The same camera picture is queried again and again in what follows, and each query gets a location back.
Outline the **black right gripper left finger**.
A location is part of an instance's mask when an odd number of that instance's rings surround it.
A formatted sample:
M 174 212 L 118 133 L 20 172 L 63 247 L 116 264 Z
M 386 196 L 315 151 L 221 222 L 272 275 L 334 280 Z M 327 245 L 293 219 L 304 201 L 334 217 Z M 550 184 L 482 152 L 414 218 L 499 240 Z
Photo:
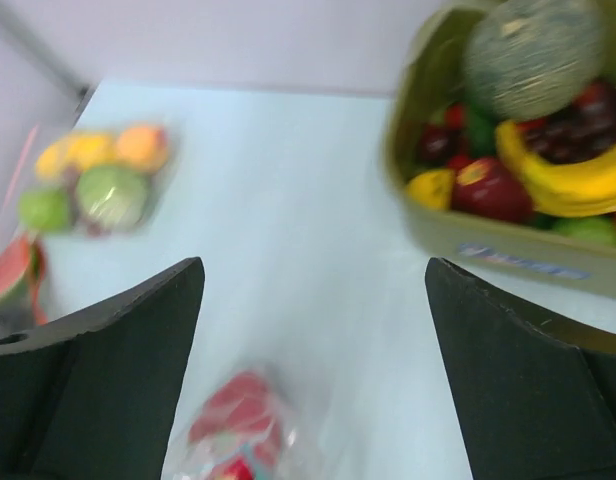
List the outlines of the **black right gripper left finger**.
M 185 259 L 0 340 L 0 479 L 157 479 L 204 290 Z

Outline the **blue zip top bag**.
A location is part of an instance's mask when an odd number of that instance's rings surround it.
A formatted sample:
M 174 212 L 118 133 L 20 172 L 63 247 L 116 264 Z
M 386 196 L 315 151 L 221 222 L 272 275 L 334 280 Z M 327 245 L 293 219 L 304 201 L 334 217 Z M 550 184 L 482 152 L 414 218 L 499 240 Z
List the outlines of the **blue zip top bag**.
M 202 405 L 237 373 L 254 370 L 272 387 L 282 429 L 282 446 L 272 453 L 263 445 L 262 434 L 237 434 L 227 431 L 196 442 L 188 440 L 188 431 L 201 413 Z M 190 425 L 171 443 L 161 477 L 163 479 L 306 479 L 305 458 L 300 452 L 298 424 L 294 413 L 266 370 L 247 368 L 236 372 L 201 404 Z

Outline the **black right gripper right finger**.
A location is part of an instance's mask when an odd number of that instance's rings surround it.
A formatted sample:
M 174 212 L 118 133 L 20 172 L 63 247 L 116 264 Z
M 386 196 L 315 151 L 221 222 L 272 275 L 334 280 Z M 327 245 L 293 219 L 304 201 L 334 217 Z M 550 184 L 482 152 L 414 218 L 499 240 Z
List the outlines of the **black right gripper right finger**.
M 476 479 L 616 479 L 616 334 L 442 258 L 425 286 Z

